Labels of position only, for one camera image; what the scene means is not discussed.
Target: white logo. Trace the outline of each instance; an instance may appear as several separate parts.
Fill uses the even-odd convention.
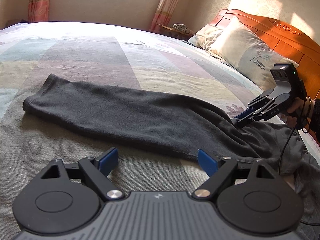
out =
[[[160,198],[163,198],[163,195],[158,193],[158,195],[154,195],[154,197],[157,198],[157,199],[160,199]]]

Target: sunlight patch on wall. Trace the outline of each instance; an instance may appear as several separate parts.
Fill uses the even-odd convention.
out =
[[[231,0],[228,9],[239,9],[249,14],[278,18],[282,3],[279,0]]]
[[[310,38],[314,38],[315,32],[304,20],[302,20],[296,13],[292,14],[290,24],[308,35]]]

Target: hand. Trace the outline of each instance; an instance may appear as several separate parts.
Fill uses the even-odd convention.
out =
[[[309,99],[307,99],[304,109],[302,110],[303,107],[303,103],[304,101],[300,98],[295,98],[295,100],[293,101],[292,105],[287,109],[287,112],[289,114],[293,113],[295,110],[300,109],[300,111],[302,111],[302,116],[305,116],[308,112],[308,108],[309,108]],[[315,102],[313,100],[311,100],[311,110],[310,110],[310,114],[309,114],[309,118],[312,117],[312,113],[313,113],[313,108],[314,108]],[[289,127],[293,128],[296,126],[297,124],[297,118],[296,117],[292,117],[292,116],[285,116],[284,114],[279,114],[278,115],[280,117],[280,119],[286,123]]]

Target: dark gray garment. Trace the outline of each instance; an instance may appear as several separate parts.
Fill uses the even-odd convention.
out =
[[[188,96],[70,82],[53,74],[26,98],[23,110],[99,140],[193,160],[203,148],[245,163],[262,158],[274,169],[291,133],[286,125],[268,122],[237,129],[223,110]],[[320,169],[298,136],[290,139],[282,164],[282,174],[295,174],[303,220],[320,222]],[[320,229],[300,225],[298,233],[318,239]]]

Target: patchwork bedsheet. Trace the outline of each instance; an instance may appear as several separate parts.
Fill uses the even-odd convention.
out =
[[[70,81],[183,94],[214,104],[233,118],[262,91],[203,50],[165,36],[87,23],[17,24],[0,31],[0,239],[19,232],[11,205],[52,159],[76,162],[119,149],[109,178],[129,190],[188,190],[207,179],[196,163],[97,141],[22,110],[50,73]],[[277,117],[273,122],[281,122]],[[318,160],[318,147],[304,135]]]

